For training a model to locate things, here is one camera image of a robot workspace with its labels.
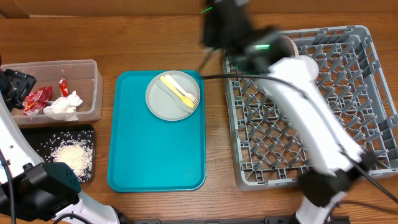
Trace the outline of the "red snack wrapper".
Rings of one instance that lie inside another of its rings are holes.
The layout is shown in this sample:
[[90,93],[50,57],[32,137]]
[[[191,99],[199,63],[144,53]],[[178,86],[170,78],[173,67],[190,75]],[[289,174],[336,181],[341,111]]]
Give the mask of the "red snack wrapper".
[[52,95],[52,87],[41,87],[38,91],[31,91],[23,102],[23,113],[26,116],[37,115],[46,107]]

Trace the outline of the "red sauce sachet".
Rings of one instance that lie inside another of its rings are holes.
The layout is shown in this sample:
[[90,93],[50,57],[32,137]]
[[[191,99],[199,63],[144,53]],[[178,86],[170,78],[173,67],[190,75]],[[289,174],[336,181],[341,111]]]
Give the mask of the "red sauce sachet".
[[60,89],[60,94],[62,97],[67,97],[68,96],[68,86],[67,86],[67,81],[65,78],[61,78],[59,81],[59,89]]

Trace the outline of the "white napkin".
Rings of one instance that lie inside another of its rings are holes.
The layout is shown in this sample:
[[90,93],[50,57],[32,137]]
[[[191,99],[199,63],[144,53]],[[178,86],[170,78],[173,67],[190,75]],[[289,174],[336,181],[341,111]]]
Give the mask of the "white napkin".
[[78,121],[76,109],[83,100],[73,91],[67,97],[61,96],[43,109],[43,113],[58,121]]

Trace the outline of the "pink round plate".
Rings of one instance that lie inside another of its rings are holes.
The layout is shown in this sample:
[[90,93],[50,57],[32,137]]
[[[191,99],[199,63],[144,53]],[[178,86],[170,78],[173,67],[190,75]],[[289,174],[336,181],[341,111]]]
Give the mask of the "pink round plate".
[[287,50],[289,51],[289,54],[291,57],[298,58],[299,57],[299,51],[292,39],[287,37],[286,35],[282,35],[282,40],[284,45],[287,47]]

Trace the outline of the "white plastic fork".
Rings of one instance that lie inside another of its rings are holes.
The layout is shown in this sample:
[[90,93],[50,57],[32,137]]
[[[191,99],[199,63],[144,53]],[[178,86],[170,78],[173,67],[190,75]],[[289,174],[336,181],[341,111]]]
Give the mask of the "white plastic fork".
[[193,94],[186,92],[172,76],[166,75],[165,77],[179,92],[191,99],[195,106],[198,106],[199,101]]

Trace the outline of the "grey bowl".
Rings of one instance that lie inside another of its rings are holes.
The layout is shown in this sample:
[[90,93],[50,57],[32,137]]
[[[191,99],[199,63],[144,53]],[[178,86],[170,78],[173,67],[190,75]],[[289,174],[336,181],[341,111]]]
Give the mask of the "grey bowl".
[[319,67],[318,67],[318,64],[316,63],[316,61],[306,55],[300,55],[299,59],[303,60],[305,62],[306,66],[308,68],[308,71],[311,74],[311,80],[313,82],[315,82],[315,80],[318,78],[318,74],[319,74]]

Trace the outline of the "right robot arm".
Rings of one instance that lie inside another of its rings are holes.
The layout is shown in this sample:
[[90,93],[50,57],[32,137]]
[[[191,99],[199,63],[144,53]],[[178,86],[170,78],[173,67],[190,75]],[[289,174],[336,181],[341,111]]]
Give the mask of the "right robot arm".
[[298,178],[303,193],[293,223],[325,223],[335,205],[375,164],[345,131],[315,85],[317,64],[272,26],[256,29],[242,1],[207,1],[203,42],[228,51],[253,70],[257,86],[277,104],[310,154]]

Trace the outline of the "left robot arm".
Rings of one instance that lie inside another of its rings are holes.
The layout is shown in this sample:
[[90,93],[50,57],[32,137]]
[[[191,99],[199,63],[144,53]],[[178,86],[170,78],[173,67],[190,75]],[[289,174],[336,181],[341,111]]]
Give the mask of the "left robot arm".
[[26,141],[11,111],[23,107],[35,83],[32,75],[1,71],[1,213],[12,223],[130,223],[123,212],[84,193],[65,163],[45,162]]

